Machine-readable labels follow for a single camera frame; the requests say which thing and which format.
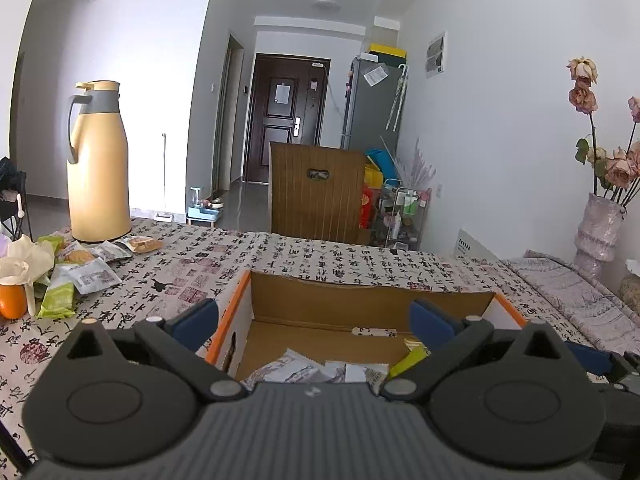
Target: ceiling light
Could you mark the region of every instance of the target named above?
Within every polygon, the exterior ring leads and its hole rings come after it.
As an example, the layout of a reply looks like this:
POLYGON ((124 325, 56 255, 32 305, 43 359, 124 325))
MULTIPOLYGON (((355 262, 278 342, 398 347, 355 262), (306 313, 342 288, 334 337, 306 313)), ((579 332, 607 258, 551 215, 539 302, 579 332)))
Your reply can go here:
POLYGON ((338 5, 335 0, 316 0, 313 2, 313 6, 327 13, 338 12, 340 10, 340 5, 338 5))

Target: flower vase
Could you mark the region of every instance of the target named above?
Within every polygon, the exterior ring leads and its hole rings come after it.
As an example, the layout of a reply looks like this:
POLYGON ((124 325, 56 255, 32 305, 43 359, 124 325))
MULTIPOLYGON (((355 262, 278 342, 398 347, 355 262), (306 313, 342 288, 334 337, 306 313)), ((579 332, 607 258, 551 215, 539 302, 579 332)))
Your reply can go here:
POLYGON ((625 208, 613 200, 589 193, 584 217, 574 238, 578 248, 574 264, 589 278, 600 280, 604 262, 613 261, 624 212, 625 208))

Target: refrigerator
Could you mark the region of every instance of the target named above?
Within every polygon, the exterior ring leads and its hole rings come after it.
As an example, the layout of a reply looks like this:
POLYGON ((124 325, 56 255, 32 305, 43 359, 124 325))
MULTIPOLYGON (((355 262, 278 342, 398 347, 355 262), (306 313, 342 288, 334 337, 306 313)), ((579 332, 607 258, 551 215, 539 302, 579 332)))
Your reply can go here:
POLYGON ((389 124, 389 129, 386 130, 385 127, 402 69, 385 65, 389 75, 371 86, 364 75, 377 66, 376 62, 359 58, 354 59, 351 63, 352 75, 347 88, 346 113, 340 147, 352 152, 365 152, 373 148, 384 150, 384 144, 380 139, 382 136, 391 155, 395 156, 400 121, 398 121, 396 131, 393 131, 393 128, 398 104, 396 104, 396 113, 389 124))

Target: front door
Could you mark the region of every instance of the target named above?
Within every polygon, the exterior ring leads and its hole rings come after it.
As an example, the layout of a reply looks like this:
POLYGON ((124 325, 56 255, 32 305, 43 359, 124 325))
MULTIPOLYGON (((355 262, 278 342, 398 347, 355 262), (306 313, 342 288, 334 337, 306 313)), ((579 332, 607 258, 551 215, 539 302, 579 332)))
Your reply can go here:
POLYGON ((249 182, 269 181, 270 142, 318 144, 328 65, 327 60, 258 54, 246 165, 249 182))

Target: wooden chair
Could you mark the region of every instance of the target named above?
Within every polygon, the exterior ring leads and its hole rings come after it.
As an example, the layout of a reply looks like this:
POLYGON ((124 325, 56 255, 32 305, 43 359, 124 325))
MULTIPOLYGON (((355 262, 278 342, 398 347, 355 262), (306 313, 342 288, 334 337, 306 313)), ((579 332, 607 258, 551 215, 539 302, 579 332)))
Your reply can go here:
POLYGON ((356 244, 365 161, 360 152, 271 142, 271 232, 356 244))

